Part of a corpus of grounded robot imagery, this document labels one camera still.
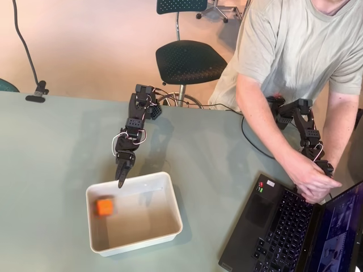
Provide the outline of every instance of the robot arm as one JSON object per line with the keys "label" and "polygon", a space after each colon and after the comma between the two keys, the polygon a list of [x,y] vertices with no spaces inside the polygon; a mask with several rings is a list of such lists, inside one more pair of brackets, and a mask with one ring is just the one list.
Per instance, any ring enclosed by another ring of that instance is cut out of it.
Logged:
{"label": "robot arm", "polygon": [[131,95],[129,118],[125,128],[120,130],[115,147],[116,179],[119,181],[119,188],[122,187],[127,174],[134,166],[136,159],[134,151],[146,139],[146,131],[143,128],[145,120],[155,120],[162,113],[154,91],[155,88],[152,86],[138,84],[136,85],[136,92]]}
{"label": "robot arm", "polygon": [[322,160],[324,156],[323,142],[320,140],[320,133],[315,126],[311,109],[313,101],[298,99],[287,105],[284,104],[285,100],[282,98],[269,97],[268,101],[272,103],[271,110],[277,126],[284,130],[288,123],[294,120],[301,137],[301,154],[315,162],[325,175],[332,177],[333,166],[327,160]]}

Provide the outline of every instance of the black cable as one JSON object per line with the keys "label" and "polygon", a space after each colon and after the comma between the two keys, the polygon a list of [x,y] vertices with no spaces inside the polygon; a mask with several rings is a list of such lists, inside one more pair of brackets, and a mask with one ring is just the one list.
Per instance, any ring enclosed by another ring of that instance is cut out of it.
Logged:
{"label": "black cable", "polygon": [[245,137],[246,140],[248,140],[248,142],[255,148],[257,149],[258,151],[260,151],[260,153],[262,153],[263,155],[265,155],[266,157],[270,158],[270,159],[273,159],[273,160],[276,160],[274,157],[266,154],[265,152],[263,152],[261,149],[259,149],[257,146],[255,146],[251,141],[250,139],[246,136],[246,134],[244,133],[244,129],[243,129],[243,123],[244,123],[244,116],[242,117],[242,124],[241,124],[241,128],[242,128],[242,133],[243,133],[243,136]]}
{"label": "black cable", "polygon": [[[155,88],[156,90],[158,90],[158,91],[162,91],[162,92],[164,92],[164,93],[166,93],[166,94],[168,94],[168,95],[170,95],[170,93],[168,93],[168,92],[166,92],[166,91],[164,91],[164,90],[162,90],[162,89],[159,89],[159,88]],[[200,104],[196,104],[196,103],[189,103],[188,101],[184,101],[184,100],[180,100],[180,99],[176,99],[176,98],[173,98],[173,97],[167,97],[167,98],[170,98],[171,100],[174,100],[174,101],[182,101],[182,102],[184,102],[184,103],[186,103],[188,106],[199,106]],[[229,111],[229,112],[234,112],[234,113],[236,113],[236,114],[238,114],[238,115],[241,115],[241,116],[243,116],[243,114],[241,114],[241,112],[237,112],[237,111],[235,111],[235,110],[233,110],[233,109],[231,109],[230,107],[227,107],[226,105],[223,105],[223,104],[221,104],[221,103],[218,103],[218,104],[211,104],[211,105],[200,105],[200,106],[202,106],[202,107],[211,107],[211,106],[223,106],[223,107],[225,107],[225,108],[227,108],[228,110],[227,111]]]}
{"label": "black cable", "polygon": [[30,57],[30,53],[29,53],[29,49],[27,46],[27,43],[25,42],[22,34],[20,33],[19,30],[19,26],[18,26],[18,8],[16,7],[16,2],[15,0],[12,0],[12,4],[14,5],[14,22],[15,22],[15,29],[16,32],[18,33],[19,38],[21,39],[24,47],[25,47],[25,51],[27,52],[27,56],[28,56],[28,60],[30,62],[30,66],[32,67],[32,71],[33,71],[33,75],[34,75],[34,80],[37,86],[39,86],[39,82],[38,82],[38,77],[36,76],[36,71],[32,62],[32,58]]}

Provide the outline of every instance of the chair seat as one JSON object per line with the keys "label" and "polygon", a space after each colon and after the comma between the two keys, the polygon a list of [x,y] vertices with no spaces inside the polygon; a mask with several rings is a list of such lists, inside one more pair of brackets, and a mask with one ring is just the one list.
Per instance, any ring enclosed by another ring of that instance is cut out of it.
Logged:
{"label": "chair seat", "polygon": [[208,44],[174,41],[156,52],[161,79],[167,84],[189,85],[219,79],[227,62]]}
{"label": "chair seat", "polygon": [[0,91],[19,92],[19,90],[14,85],[12,85],[10,82],[5,81],[1,78],[0,78]]}

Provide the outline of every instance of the hand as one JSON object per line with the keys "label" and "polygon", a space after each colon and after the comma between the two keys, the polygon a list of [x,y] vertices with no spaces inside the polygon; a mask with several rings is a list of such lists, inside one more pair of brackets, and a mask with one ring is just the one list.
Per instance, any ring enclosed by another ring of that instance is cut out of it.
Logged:
{"label": "hand", "polygon": [[320,202],[332,188],[341,187],[341,183],[326,176],[320,167],[296,150],[285,152],[278,162],[309,203]]}

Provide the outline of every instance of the white tray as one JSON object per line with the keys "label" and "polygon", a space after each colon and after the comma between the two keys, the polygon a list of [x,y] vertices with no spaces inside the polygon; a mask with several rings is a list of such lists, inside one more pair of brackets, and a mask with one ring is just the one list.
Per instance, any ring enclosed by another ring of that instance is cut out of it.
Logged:
{"label": "white tray", "polygon": [[[159,172],[128,178],[121,189],[118,181],[95,184],[86,191],[91,249],[111,256],[171,241],[181,233],[183,222],[171,179]],[[99,217],[97,199],[112,198],[114,213]]]}

